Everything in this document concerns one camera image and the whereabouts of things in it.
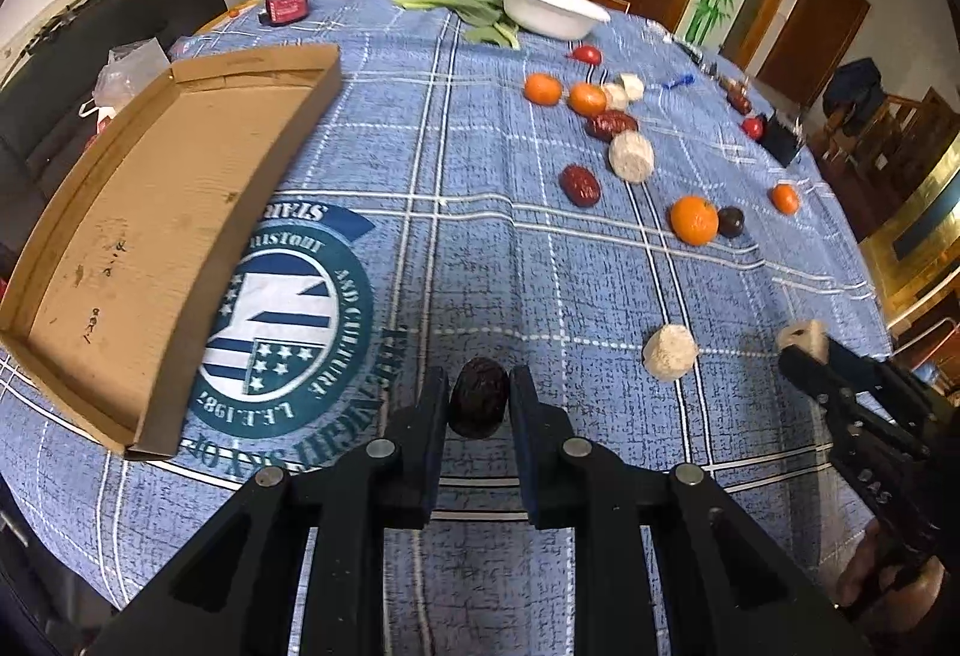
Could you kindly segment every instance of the white bowl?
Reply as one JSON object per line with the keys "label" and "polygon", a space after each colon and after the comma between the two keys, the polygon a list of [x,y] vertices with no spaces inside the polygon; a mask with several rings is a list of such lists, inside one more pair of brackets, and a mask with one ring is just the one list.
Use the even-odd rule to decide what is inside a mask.
{"label": "white bowl", "polygon": [[579,41],[610,21],[606,8],[588,0],[503,0],[503,10],[522,28],[562,41]]}

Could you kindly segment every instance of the pink label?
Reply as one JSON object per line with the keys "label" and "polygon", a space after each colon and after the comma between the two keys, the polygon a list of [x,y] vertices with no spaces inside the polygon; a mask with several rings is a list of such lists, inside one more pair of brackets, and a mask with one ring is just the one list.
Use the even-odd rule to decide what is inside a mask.
{"label": "pink label", "polygon": [[306,0],[270,0],[267,1],[271,22],[292,22],[307,14]]}

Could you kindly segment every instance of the gold panel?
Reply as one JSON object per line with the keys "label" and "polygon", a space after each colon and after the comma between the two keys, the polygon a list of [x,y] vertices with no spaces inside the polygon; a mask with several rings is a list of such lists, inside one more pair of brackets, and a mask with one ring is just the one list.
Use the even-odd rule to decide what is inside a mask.
{"label": "gold panel", "polygon": [[[923,314],[929,301],[911,309],[919,298],[923,298],[918,293],[935,288],[936,285],[931,284],[933,279],[960,255],[960,202],[904,260],[896,259],[893,248],[896,239],[937,199],[957,170],[960,170],[960,134],[954,137],[944,156],[899,211],[860,244],[867,268],[877,285],[883,313],[891,325],[893,320],[909,320]],[[947,288],[944,286],[938,293]]]}

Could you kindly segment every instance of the human hand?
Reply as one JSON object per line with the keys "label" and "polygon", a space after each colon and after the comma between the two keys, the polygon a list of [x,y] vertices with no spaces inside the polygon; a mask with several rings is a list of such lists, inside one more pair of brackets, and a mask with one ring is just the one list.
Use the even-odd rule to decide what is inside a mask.
{"label": "human hand", "polygon": [[[863,584],[877,566],[877,553],[884,539],[880,522],[871,520],[856,546],[847,568],[837,581],[837,604],[850,607],[863,591]],[[887,567],[880,571],[880,589],[893,585],[899,567]],[[858,625],[870,632],[907,632],[920,623],[930,612],[940,593],[944,580],[944,566],[937,558],[923,565],[917,580],[899,591],[886,592],[876,605],[867,611]]]}

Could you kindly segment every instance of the small orange fruit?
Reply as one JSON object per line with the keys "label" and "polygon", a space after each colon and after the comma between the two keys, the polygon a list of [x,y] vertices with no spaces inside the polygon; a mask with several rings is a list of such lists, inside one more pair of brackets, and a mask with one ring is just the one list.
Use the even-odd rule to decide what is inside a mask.
{"label": "small orange fruit", "polygon": [[607,95],[595,84],[577,82],[570,87],[570,108],[581,117],[595,117],[607,110]]}
{"label": "small orange fruit", "polygon": [[530,74],[523,85],[523,95],[538,106],[557,106],[563,97],[563,84],[550,74]]}
{"label": "small orange fruit", "polygon": [[779,183],[770,191],[770,200],[784,214],[796,214],[800,208],[800,196],[797,195],[793,185],[786,182]]}
{"label": "small orange fruit", "polygon": [[702,247],[717,236],[720,219],[707,199],[685,196],[670,207],[670,226],[681,241]]}

